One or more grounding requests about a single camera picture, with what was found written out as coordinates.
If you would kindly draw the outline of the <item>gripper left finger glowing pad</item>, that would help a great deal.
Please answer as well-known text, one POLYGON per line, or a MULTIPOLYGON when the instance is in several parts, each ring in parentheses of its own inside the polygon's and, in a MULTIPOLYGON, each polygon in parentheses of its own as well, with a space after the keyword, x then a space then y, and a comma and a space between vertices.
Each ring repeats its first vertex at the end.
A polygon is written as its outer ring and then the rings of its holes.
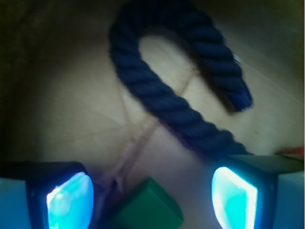
POLYGON ((2 162, 2 229, 87 229, 93 213, 91 177, 80 162, 2 162))

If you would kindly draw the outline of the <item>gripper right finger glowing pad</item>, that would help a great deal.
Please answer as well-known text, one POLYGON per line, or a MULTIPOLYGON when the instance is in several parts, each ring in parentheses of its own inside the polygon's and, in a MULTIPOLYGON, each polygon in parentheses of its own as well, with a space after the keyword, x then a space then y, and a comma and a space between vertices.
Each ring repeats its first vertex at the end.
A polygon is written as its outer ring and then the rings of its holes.
POLYGON ((229 156, 213 173, 211 195, 223 229, 303 229, 305 158, 229 156))

